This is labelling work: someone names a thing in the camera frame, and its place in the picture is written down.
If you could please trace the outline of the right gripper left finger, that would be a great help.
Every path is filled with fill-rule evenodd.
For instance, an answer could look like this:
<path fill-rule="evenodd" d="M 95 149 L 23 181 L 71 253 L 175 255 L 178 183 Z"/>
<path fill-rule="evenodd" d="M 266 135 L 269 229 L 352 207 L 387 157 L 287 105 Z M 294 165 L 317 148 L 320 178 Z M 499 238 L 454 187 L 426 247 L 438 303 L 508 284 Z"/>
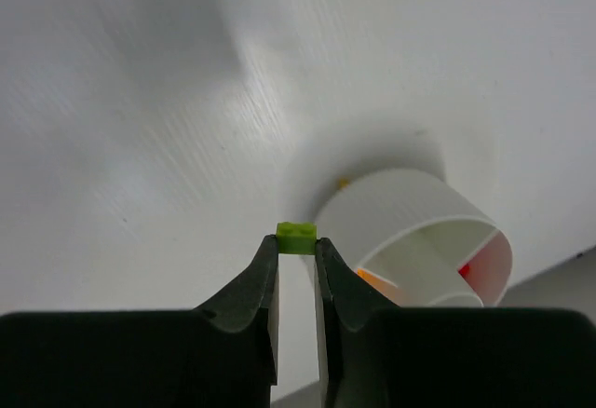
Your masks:
<path fill-rule="evenodd" d="M 5 407 L 266 407 L 278 381 L 278 242 L 192 309 L 1 318 Z"/>

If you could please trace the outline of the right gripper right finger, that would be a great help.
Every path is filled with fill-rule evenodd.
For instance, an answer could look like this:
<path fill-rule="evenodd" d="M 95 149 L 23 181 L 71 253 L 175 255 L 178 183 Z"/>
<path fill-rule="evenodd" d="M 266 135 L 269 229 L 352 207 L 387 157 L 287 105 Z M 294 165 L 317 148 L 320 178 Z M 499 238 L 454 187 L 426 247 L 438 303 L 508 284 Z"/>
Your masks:
<path fill-rule="evenodd" d="M 591 407 L 595 328 L 562 309 L 402 307 L 315 247 L 325 407 Z"/>

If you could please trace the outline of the lime green lego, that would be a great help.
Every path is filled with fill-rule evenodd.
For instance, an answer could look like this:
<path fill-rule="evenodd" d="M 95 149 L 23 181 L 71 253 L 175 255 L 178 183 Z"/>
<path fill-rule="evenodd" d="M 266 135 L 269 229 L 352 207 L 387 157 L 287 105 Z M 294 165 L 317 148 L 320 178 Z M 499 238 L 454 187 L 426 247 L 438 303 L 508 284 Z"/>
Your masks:
<path fill-rule="evenodd" d="M 314 255 L 318 230 L 314 224 L 278 223 L 276 230 L 278 252 L 291 255 Z"/>

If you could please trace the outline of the red lego cluster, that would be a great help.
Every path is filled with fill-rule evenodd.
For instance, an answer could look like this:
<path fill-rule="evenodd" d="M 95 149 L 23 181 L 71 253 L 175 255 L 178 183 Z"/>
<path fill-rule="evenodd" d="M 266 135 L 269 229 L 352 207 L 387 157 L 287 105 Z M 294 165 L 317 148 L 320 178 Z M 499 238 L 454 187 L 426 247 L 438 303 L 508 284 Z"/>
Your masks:
<path fill-rule="evenodd" d="M 462 279 L 464 280 L 468 280 L 468 275 L 470 272 L 470 265 L 469 264 L 465 264 L 463 265 L 459 270 L 458 273 L 459 275 L 462 277 Z"/>

